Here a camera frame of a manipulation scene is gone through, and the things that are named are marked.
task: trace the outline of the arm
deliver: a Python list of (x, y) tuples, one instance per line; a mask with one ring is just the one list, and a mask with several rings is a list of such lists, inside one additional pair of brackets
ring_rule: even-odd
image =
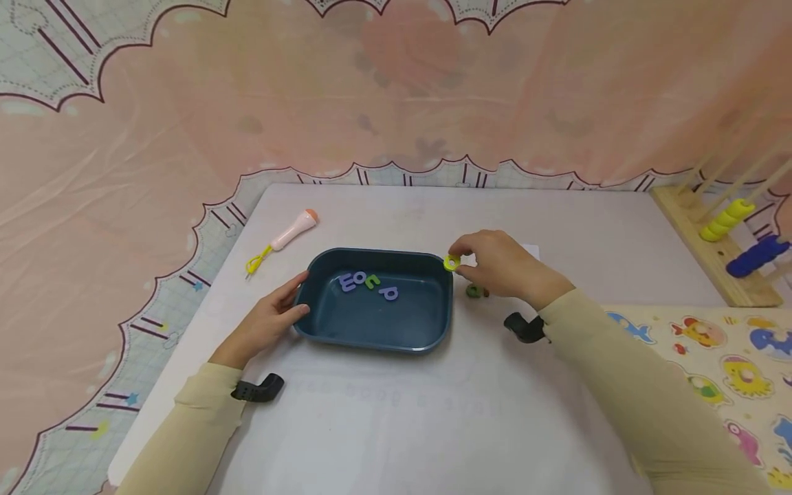
[(501, 231), (464, 235), (448, 252), (475, 253), (478, 266), (457, 273), (539, 312), (559, 356), (581, 376), (656, 495), (770, 493), (712, 409), (563, 275)]
[(657, 495), (770, 493), (722, 421), (650, 347), (575, 289), (539, 312)]
[(291, 307), (303, 272), (262, 298), (191, 376), (175, 406), (129, 469), (116, 495), (200, 495), (209, 487), (223, 451), (240, 425), (243, 401), (230, 396), (253, 357), (272, 346), (310, 310)]
[(206, 492), (243, 401), (230, 396), (242, 370), (206, 363), (176, 396), (176, 405), (138, 455), (116, 495)]

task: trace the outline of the white table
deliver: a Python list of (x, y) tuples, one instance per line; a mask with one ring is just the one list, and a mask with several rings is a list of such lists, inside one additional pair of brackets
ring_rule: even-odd
[[(245, 262), (304, 208), (320, 225), (250, 281)], [(109, 468), (120, 484), (173, 396), (257, 298), (338, 246), (442, 256), (461, 234), (503, 229), (537, 244), (600, 303), (724, 303), (647, 194), (273, 185), (220, 270)], [(649, 493), (579, 380), (546, 342), (502, 325), (510, 299), (468, 299), (455, 277), (451, 334), (427, 356), (289, 338), (245, 379), (286, 379), (248, 406), (210, 493)]]

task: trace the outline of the left hand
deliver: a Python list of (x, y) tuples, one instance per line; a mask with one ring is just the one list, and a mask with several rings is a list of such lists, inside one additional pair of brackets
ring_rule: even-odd
[(209, 362), (242, 370), (259, 352), (275, 344), (286, 330), (310, 312), (307, 304), (291, 306), (307, 277), (308, 271), (302, 272), (259, 299)]

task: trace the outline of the pink toy microphone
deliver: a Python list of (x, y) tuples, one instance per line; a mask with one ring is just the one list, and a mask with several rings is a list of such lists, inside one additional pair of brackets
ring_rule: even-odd
[(249, 279), (253, 276), (256, 270), (258, 270), (258, 266), (261, 265), (261, 262), (271, 251), (280, 251), (286, 247), (293, 238), (310, 228), (316, 227), (317, 223), (319, 223), (319, 215), (316, 214), (316, 211), (309, 208), (300, 213), (297, 220), (295, 220), (281, 235), (276, 237), (275, 240), (270, 242), (261, 254), (250, 258), (250, 261), (248, 261), (246, 265), (248, 274), (245, 278)]

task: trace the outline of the black wrist strap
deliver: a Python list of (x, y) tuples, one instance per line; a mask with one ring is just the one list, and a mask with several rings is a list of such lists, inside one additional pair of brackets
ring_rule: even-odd
[(517, 336), (517, 340), (525, 344), (533, 344), (545, 337), (544, 320), (538, 315), (531, 322), (526, 322), (520, 313), (511, 313), (503, 321), (503, 325)]
[(231, 397), (239, 401), (247, 402), (270, 402), (277, 397), (280, 389), (284, 388), (286, 382), (284, 379), (270, 373), (267, 378), (261, 382), (261, 385), (253, 385), (250, 382), (239, 382), (237, 388), (231, 392)]

